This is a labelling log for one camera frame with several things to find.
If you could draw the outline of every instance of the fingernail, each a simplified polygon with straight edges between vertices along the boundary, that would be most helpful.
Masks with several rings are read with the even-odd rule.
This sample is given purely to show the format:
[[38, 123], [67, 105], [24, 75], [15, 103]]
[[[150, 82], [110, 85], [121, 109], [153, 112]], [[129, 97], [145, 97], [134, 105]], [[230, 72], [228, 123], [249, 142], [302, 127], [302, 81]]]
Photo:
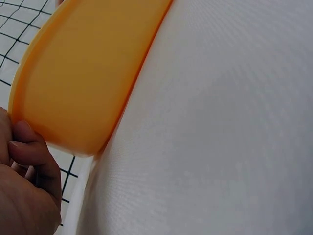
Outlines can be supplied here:
[[10, 141], [9, 144], [15, 146], [15, 147], [21, 147], [22, 143], [20, 142], [15, 142], [15, 141]]
[[24, 122], [25, 126], [27, 126], [27, 128], [28, 128], [29, 130], [32, 130], [32, 128], [30, 127], [30, 125], [28, 124], [27, 121], [23, 121], [23, 122]]

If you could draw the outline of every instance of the white surface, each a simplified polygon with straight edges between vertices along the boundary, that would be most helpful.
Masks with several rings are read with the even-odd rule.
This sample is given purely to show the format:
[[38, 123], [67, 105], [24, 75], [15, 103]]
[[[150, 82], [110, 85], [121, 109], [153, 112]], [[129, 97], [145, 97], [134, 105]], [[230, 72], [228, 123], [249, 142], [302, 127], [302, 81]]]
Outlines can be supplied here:
[[312, 234], [312, 12], [311, 0], [176, 0], [78, 234]]
[[[38, 27], [41, 27], [49, 18], [48, 13], [54, 11], [54, 3], [54, 0], [0, 0], [0, 15], [3, 15], [0, 16], [0, 64], [4, 56], [7, 55], [0, 67], [0, 79], [5, 83], [12, 83], [18, 62], [21, 60], [28, 44], [37, 34]], [[39, 11], [44, 4], [44, 12], [40, 13]], [[2, 81], [0, 81], [0, 106], [7, 109], [10, 86]], [[86, 159], [74, 158], [70, 154], [53, 148], [50, 148], [50, 152], [62, 169], [64, 201], [62, 201], [61, 216], [64, 223], [69, 206], [68, 201], [72, 198], [77, 175]], [[60, 235], [62, 229], [63, 227], [60, 226], [56, 235]]]

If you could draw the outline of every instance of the white mesh fabric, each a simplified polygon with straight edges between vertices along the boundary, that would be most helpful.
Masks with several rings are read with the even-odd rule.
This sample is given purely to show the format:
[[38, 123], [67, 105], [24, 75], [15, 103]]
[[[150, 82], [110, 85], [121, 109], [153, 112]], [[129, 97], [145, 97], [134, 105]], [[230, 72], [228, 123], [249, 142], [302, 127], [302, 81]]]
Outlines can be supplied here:
[[312, 234], [312, 24], [312, 0], [176, 0], [78, 234]]

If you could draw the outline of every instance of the black grid lines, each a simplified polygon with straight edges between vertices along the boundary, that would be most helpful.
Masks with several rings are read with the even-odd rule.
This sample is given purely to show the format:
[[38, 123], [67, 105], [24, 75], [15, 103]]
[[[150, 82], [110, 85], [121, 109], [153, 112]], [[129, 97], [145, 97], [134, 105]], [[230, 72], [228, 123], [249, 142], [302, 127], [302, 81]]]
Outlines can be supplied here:
[[[3, 33], [3, 32], [0, 31], [0, 35], [3, 35], [4, 37], [7, 37], [7, 38], [10, 39], [10, 40], [13, 40], [12, 45], [8, 48], [8, 50], [5, 52], [5, 54], [0, 53], [0, 58], [3, 57], [3, 58], [2, 58], [2, 61], [0, 62], [0, 70], [1, 70], [1, 68], [2, 68], [3, 63], [5, 62], [5, 60], [12, 61], [12, 62], [14, 62], [14, 63], [16, 63], [16, 64], [19, 63], [19, 61], [15, 60], [15, 59], [13, 59], [13, 58], [10, 58], [10, 57], [8, 56], [8, 54], [10, 53], [10, 51], [12, 50], [12, 48], [13, 48], [17, 43], [22, 43], [22, 44], [25, 44], [25, 45], [29, 45], [28, 42], [24, 42], [24, 41], [22, 41], [20, 38], [21, 38], [21, 36], [24, 34], [24, 32], [25, 32], [29, 27], [34, 27], [34, 28], [36, 28], [36, 29], [40, 29], [38, 26], [33, 25], [33, 22], [39, 17], [39, 15], [40, 15], [41, 13], [44, 13], [44, 14], [47, 14], [47, 15], [51, 15], [50, 13], [47, 13], [47, 12], [44, 12], [44, 11], [43, 11], [44, 7], [45, 7], [46, 4], [48, 3], [48, 0], [45, 0], [44, 4], [43, 4], [43, 6], [41, 7], [40, 10], [23, 6], [22, 4], [24, 3], [24, 1], [25, 1], [25, 0], [22, 0], [20, 4], [7, 3], [6, 0], [0, 1], [0, 8], [1, 8], [1, 7], [4, 7], [4, 6], [6, 6], [6, 5], [16, 7], [16, 9], [15, 9], [12, 13], [10, 13], [9, 15], [0, 14], [0, 17], [5, 18], [5, 21], [0, 25], [0, 30], [1, 30], [6, 24], [8, 24], [9, 20], [16, 21], [16, 22], [19, 22], [19, 23], [22, 23], [22, 24], [25, 25], [25, 26], [24, 26], [24, 29], [20, 32], [20, 34], [19, 34], [18, 36], [12, 36], [12, 35], [9, 35], [9, 34], [7, 34], [7, 33]], [[29, 22], [22, 21], [22, 20], [18, 20], [18, 19], [16, 19], [15, 17], [13, 17], [13, 15], [14, 15], [16, 12], [18, 12], [21, 8], [25, 8], [25, 9], [29, 9], [29, 10], [31, 10], [31, 11], [34, 11], [34, 12], [36, 13], [35, 17], [34, 17], [32, 20], [30, 20]], [[11, 86], [11, 84], [10, 84], [9, 82], [4, 81], [4, 80], [2, 80], [2, 79], [0, 79], [0, 82], [3, 82], [3, 83], [5, 83], [6, 85]]]
[[[30, 3], [28, 0], [21, 0], [19, 4], [13, 4], [8, 2], [8, 0], [0, 0], [0, 74], [1, 72], [5, 71], [6, 68], [6, 61], [13, 62], [12, 64], [18, 65], [22, 58], [23, 53], [19, 53], [20, 55], [18, 57], [12, 57], [14, 51], [16, 49], [16, 46], [22, 45], [23, 48], [27, 48], [29, 45], [29, 42], [32, 39], [32, 35], [28, 40], [25, 40], [25, 34], [31, 30], [33, 30], [35, 33], [41, 28], [38, 25], [36, 25], [35, 20], [40, 16], [39, 20], [48, 18], [51, 13], [44, 11], [43, 9], [47, 5], [48, 2], [54, 1], [54, 0], [42, 0], [42, 4], [40, 4], [41, 7], [39, 9], [35, 9], [33, 7], [28, 7], [23, 4]], [[22, 11], [25, 11], [29, 13], [27, 17], [21, 17]], [[21, 27], [21, 30], [18, 31], [18, 34], [10, 34], [9, 31], [5, 31], [5, 28], [12, 27], [11, 25], [18, 24]], [[0, 77], [0, 86], [11, 86], [11, 82], [7, 80], [5, 77]], [[66, 190], [67, 185], [71, 184], [69, 183], [73, 179], [77, 179], [78, 176], [74, 174], [72, 171], [74, 162], [76, 157], [72, 156], [70, 166], [66, 165], [62, 167], [62, 164], [60, 165], [60, 170], [63, 174], [63, 180], [64, 184], [62, 185], [62, 196], [65, 193], [67, 194], [67, 198], [62, 198], [63, 203], [69, 203], [70, 197]]]

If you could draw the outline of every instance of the skin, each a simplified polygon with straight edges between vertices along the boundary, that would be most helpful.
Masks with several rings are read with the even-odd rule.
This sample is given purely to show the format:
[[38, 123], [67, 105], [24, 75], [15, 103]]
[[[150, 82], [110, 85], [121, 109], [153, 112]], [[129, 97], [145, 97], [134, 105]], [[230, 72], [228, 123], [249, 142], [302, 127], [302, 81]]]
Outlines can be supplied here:
[[55, 0], [55, 5], [59, 6], [64, 0]]
[[0, 107], [0, 228], [4, 235], [52, 235], [61, 223], [61, 175], [44, 139]]

